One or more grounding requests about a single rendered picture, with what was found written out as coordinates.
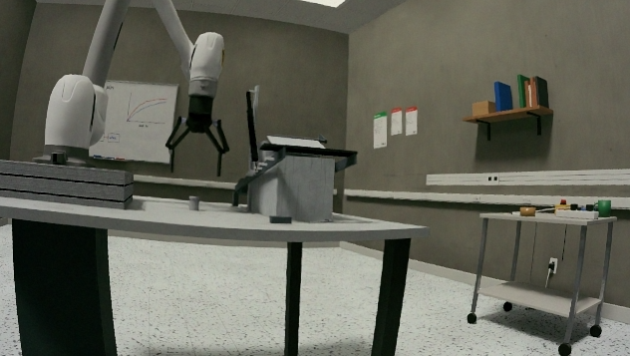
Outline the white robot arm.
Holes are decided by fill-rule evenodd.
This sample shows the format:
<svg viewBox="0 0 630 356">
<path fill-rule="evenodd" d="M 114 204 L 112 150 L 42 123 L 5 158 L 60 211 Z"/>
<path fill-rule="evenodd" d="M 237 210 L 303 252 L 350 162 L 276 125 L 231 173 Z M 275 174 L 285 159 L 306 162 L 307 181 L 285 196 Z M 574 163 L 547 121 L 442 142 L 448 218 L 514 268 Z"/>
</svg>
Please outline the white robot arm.
<svg viewBox="0 0 630 356">
<path fill-rule="evenodd" d="M 214 99 L 224 57 L 222 36 L 204 33 L 193 45 L 171 0 L 152 1 L 180 54 L 180 67 L 189 83 L 188 96 Z M 53 89 L 43 156 L 33 158 L 32 163 L 97 168 L 89 162 L 89 147 L 96 144 L 105 131 L 109 97 L 104 87 L 130 2 L 106 0 L 82 76 L 65 75 Z"/>
</svg>

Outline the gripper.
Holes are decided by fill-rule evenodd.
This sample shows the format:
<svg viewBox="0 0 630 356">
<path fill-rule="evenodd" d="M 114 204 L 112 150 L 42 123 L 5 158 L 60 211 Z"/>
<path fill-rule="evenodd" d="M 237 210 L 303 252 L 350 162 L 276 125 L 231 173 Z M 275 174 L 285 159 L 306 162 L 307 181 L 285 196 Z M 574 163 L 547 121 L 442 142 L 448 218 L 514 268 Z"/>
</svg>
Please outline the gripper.
<svg viewBox="0 0 630 356">
<path fill-rule="evenodd" d="M 182 118 L 181 116 L 178 117 L 177 124 L 170 134 L 167 142 L 165 143 L 165 147 L 168 148 L 168 153 L 171 154 L 171 173 L 173 173 L 174 148 L 189 132 L 192 132 L 193 134 L 204 134 L 206 132 L 206 135 L 209 137 L 209 139 L 218 151 L 216 176 L 220 177 L 221 159 L 225 158 L 225 153 L 229 152 L 229 146 L 221 127 L 221 120 L 213 121 L 211 118 L 212 105 L 213 98 L 211 97 L 194 96 L 189 98 L 187 118 Z M 188 128 L 173 143 L 173 145 L 171 145 L 170 142 L 172 141 L 175 133 L 177 132 L 179 126 L 182 125 L 184 122 L 186 122 Z M 220 146 L 220 144 L 212 134 L 211 130 L 209 129 L 211 125 L 214 125 L 216 127 L 223 148 Z"/>
</svg>

